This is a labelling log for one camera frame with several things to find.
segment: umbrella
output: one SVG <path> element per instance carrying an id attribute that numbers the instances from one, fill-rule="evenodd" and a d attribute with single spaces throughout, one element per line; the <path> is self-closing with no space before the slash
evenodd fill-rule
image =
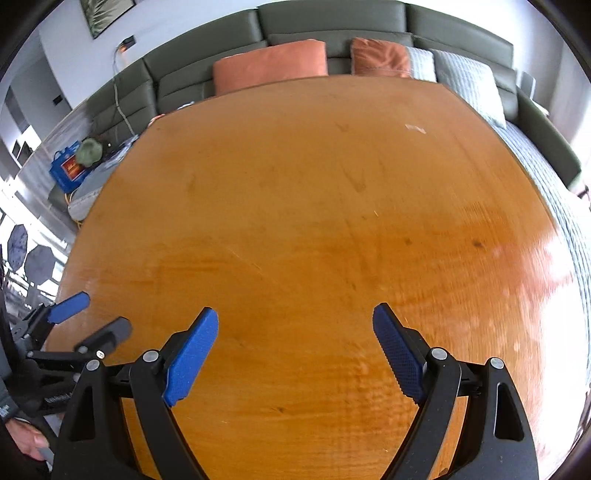
<path id="1" fill-rule="evenodd" d="M 30 283 L 41 285 L 51 278 L 55 266 L 56 258 L 51 248 L 37 245 L 25 260 L 25 275 Z"/>
<path id="2" fill-rule="evenodd" d="M 15 225 L 8 238 L 8 265 L 13 271 L 22 267 L 27 254 L 27 242 L 29 236 L 24 225 Z"/>

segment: gray blanket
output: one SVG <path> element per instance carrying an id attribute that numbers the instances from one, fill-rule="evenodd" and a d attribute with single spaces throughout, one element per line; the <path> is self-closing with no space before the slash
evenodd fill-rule
<path id="1" fill-rule="evenodd" d="M 568 246 L 573 258 L 574 273 L 579 284 L 583 314 L 587 325 L 585 334 L 587 355 L 587 382 L 591 381 L 591 212 L 582 200 L 569 192 L 552 170 L 536 146 L 515 125 L 507 122 L 507 128 L 493 126 L 525 171 L 538 187 L 556 221 L 559 234 Z"/>

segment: blue gripper pad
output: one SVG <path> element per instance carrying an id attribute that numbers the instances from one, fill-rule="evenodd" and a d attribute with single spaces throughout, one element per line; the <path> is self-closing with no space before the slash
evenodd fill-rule
<path id="1" fill-rule="evenodd" d="M 427 362 L 387 303 L 374 308 L 374 333 L 402 393 L 422 404 L 427 398 L 423 389 Z"/>
<path id="2" fill-rule="evenodd" d="M 90 296 L 85 291 L 81 291 L 69 299 L 50 307 L 51 310 L 47 321 L 59 325 L 61 322 L 65 322 L 68 318 L 73 317 L 76 313 L 86 310 L 88 305 L 90 305 Z"/>
<path id="3" fill-rule="evenodd" d="M 183 346 L 166 372 L 166 388 L 162 397 L 169 407 L 174 407 L 191 391 L 207 354 L 216 341 L 218 328 L 217 313 L 204 308 L 187 332 Z"/>

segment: orange pillow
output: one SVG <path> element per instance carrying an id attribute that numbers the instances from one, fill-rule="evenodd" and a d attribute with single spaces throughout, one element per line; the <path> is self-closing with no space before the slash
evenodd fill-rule
<path id="1" fill-rule="evenodd" d="M 318 40 L 260 48 L 226 57 L 213 64 L 216 95 L 262 83 L 328 74 L 326 44 Z"/>
<path id="2" fill-rule="evenodd" d="M 351 73 L 372 77 L 411 78 L 410 57 L 404 45 L 386 40 L 354 38 Z"/>

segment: metal screw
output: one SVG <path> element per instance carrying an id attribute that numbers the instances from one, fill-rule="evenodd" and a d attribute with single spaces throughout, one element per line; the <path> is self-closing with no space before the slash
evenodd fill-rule
<path id="1" fill-rule="evenodd" d="M 495 356 L 493 358 L 491 358 L 491 365 L 498 370 L 502 370 L 503 367 L 505 366 L 505 364 L 503 363 L 503 360 L 501 360 L 500 358 L 497 358 Z"/>
<path id="2" fill-rule="evenodd" d="M 156 350 L 148 350 L 142 358 L 144 362 L 155 362 L 158 360 L 158 352 Z"/>
<path id="3" fill-rule="evenodd" d="M 100 366 L 100 362 L 98 360 L 91 360 L 90 362 L 88 362 L 86 364 L 86 368 L 88 370 L 90 370 L 91 372 L 93 370 L 96 370 L 97 368 L 99 368 L 99 366 Z"/>
<path id="4" fill-rule="evenodd" d="M 447 358 L 447 352 L 443 348 L 439 347 L 431 350 L 431 355 L 437 360 L 445 360 Z"/>

